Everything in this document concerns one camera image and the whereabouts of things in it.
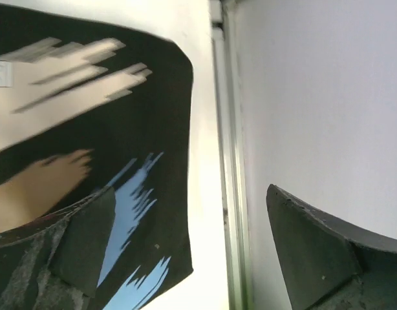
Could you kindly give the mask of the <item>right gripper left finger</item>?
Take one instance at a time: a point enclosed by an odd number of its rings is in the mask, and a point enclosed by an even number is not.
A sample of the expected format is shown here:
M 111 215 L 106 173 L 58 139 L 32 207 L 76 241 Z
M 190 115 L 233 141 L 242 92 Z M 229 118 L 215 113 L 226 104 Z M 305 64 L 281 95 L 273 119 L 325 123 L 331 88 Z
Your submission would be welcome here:
M 86 309 L 96 294 L 115 218 L 106 187 L 0 233 L 0 309 Z

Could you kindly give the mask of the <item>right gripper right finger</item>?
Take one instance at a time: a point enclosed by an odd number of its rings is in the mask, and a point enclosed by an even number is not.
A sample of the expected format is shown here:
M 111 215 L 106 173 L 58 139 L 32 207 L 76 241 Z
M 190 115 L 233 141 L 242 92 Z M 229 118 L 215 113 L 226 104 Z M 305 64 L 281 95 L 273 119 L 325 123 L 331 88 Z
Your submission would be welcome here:
M 266 206 L 292 309 L 397 309 L 397 240 L 276 185 Z

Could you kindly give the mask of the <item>black t shirt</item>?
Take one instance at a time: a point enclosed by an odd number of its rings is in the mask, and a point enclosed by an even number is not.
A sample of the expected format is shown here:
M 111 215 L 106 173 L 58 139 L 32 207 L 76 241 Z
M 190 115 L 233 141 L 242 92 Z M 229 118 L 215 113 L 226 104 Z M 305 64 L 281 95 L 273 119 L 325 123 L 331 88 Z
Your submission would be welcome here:
M 140 309 L 193 272 L 192 84 L 173 42 L 0 3 L 0 233 L 113 188 L 86 309 Z

